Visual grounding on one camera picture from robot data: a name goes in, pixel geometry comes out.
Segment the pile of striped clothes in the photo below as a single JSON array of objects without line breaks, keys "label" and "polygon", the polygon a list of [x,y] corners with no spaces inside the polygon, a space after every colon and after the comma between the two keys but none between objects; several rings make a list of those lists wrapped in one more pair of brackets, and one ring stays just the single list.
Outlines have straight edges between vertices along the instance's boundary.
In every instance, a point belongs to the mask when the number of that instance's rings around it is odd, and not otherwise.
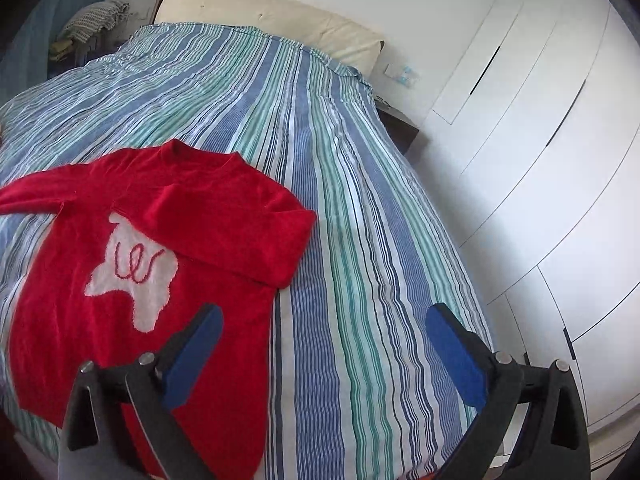
[{"label": "pile of striped clothes", "polygon": [[49,47],[51,61],[71,53],[85,54],[102,32],[114,29],[126,18],[129,4],[122,1],[90,3],[77,11],[62,27]]}]

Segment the cream padded headboard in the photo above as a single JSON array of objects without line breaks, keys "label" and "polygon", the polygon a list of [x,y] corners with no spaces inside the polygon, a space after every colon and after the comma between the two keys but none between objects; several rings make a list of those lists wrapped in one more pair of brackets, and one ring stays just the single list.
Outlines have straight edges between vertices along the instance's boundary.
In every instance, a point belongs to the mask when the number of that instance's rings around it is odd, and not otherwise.
[{"label": "cream padded headboard", "polygon": [[377,32],[294,0],[156,0],[152,22],[256,27],[316,48],[366,77],[384,48]]}]

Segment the white wardrobe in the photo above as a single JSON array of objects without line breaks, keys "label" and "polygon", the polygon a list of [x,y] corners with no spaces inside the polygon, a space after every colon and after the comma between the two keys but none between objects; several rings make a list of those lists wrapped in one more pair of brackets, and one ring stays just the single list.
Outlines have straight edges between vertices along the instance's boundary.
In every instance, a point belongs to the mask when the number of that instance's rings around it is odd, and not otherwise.
[{"label": "white wardrobe", "polygon": [[499,349],[570,364],[600,470],[639,430],[639,47],[608,0],[496,0],[418,167]]}]

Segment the dark bedside table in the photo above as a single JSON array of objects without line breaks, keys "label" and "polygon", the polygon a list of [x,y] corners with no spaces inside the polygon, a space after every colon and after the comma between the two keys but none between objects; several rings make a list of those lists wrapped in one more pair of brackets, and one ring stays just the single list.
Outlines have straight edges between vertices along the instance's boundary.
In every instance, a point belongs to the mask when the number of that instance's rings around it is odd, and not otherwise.
[{"label": "dark bedside table", "polygon": [[385,100],[376,96],[374,98],[378,117],[383,123],[388,135],[396,145],[398,151],[405,155],[420,129],[403,112],[392,107]]}]

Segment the striped blue green bedspread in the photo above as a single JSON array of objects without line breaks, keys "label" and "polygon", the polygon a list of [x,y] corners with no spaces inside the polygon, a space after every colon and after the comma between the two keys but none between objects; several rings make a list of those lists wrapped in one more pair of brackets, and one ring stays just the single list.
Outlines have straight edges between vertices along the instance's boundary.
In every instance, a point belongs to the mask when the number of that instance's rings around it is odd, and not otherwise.
[{"label": "striped blue green bedspread", "polygon": [[[163,24],[1,109],[1,191],[29,174],[172,141],[244,162],[316,221],[273,300],[267,431],[250,479],[422,479],[474,414],[424,322],[488,328],[454,243],[356,68],[251,27]],[[61,425],[17,403],[10,330],[52,214],[1,211],[1,411],[47,458]]]}]

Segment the white wall socket plate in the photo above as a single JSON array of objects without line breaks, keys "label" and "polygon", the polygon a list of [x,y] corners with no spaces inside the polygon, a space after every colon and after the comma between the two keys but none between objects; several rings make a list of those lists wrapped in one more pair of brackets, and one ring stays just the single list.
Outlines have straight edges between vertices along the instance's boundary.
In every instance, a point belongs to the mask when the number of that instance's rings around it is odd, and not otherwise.
[{"label": "white wall socket plate", "polygon": [[408,65],[397,65],[392,63],[386,65],[384,75],[408,89],[413,88],[420,78],[420,76]]}]

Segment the red sweater with white rabbit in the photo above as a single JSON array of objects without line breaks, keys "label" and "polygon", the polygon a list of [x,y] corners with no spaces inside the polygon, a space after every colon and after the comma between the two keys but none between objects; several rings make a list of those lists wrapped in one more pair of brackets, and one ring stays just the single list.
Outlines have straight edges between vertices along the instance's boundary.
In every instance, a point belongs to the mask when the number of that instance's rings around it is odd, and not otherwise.
[{"label": "red sweater with white rabbit", "polygon": [[123,148],[2,188],[4,214],[52,214],[18,295],[9,363],[18,405],[61,425],[78,366],[160,348],[203,304],[224,327],[178,424],[221,479],[264,454],[274,297],[316,216],[238,154]]}]

